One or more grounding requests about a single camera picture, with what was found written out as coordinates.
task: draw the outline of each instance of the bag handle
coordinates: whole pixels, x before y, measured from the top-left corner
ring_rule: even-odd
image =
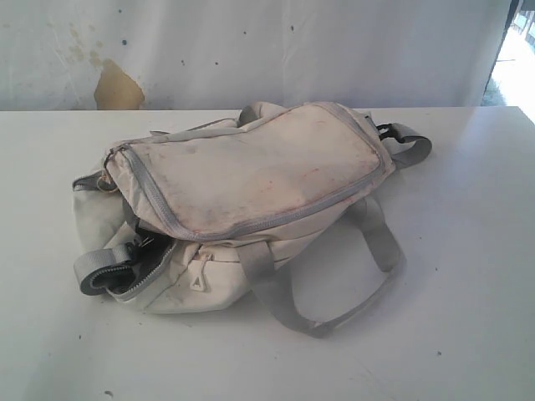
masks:
[[[400,144],[415,143],[409,149],[390,156],[398,170],[420,163],[429,155],[433,147],[428,138],[400,123],[377,125],[377,129],[381,140],[394,138]]]
[[[236,248],[252,291],[264,307],[285,327],[314,338],[321,338],[372,303],[390,282],[391,272],[401,258],[401,249],[385,223],[379,204],[368,196],[351,206],[349,212],[362,231],[377,266],[389,275],[365,301],[327,322],[315,322],[299,313],[293,299],[290,269],[285,266],[275,270],[273,255],[265,241]]]

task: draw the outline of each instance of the table surface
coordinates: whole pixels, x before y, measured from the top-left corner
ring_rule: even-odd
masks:
[[[517,108],[372,111],[434,151],[378,189],[406,262],[329,338],[287,330],[251,294],[174,316],[80,294],[73,178],[115,140],[236,113],[0,113],[2,399],[533,400],[535,127]],[[303,314],[379,285],[354,230],[342,219],[293,263]]]

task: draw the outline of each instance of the zipper pull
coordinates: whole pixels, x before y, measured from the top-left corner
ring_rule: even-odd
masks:
[[[199,266],[190,266],[192,278],[190,283],[190,289],[193,291],[205,292],[207,290],[206,280],[204,278],[204,266],[213,258],[212,254],[205,254],[201,256],[201,264]]]

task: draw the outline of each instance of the front pocket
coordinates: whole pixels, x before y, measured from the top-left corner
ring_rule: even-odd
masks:
[[[298,220],[372,181],[378,185],[387,172],[376,144],[349,113],[339,108],[334,115],[317,104],[248,132],[122,144],[108,170],[137,216],[190,241]]]

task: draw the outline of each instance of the bag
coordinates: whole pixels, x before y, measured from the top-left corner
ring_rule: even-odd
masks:
[[[401,251],[369,194],[431,152],[408,127],[375,127],[334,103],[256,103],[238,119],[152,134],[114,144],[73,184],[87,252],[74,264],[80,290],[183,313],[226,308],[252,289],[284,326],[314,337],[375,296],[314,322],[299,314],[281,267],[350,211],[379,269],[391,272]],[[385,138],[414,144],[390,155]]]

